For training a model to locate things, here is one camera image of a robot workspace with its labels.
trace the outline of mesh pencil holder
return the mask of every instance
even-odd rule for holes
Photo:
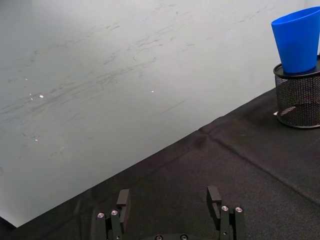
[[[277,119],[295,128],[320,127],[320,55],[316,67],[307,72],[286,73],[281,64],[273,72]]]

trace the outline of blue plastic cup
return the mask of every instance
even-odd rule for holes
[[[283,70],[302,73],[317,64],[320,6],[293,12],[271,23]]]

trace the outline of white wall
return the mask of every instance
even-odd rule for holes
[[[0,216],[19,226],[273,88],[270,23],[305,2],[7,1]]]

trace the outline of black cloth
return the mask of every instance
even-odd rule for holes
[[[11,232],[14,229],[16,229],[15,226],[0,217],[0,236],[4,235],[5,233]]]
[[[218,239],[206,187],[245,210],[247,239],[320,239],[320,129],[282,125],[271,90],[5,235],[95,239],[99,212],[130,189],[127,239],[189,233]]]

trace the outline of black tablecloth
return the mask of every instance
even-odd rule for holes
[[[125,188],[128,240],[218,239],[206,205],[210,185],[230,207],[244,208],[248,239],[320,239],[320,129],[284,126],[275,111],[271,90],[2,239],[94,240],[97,213],[114,208]]]

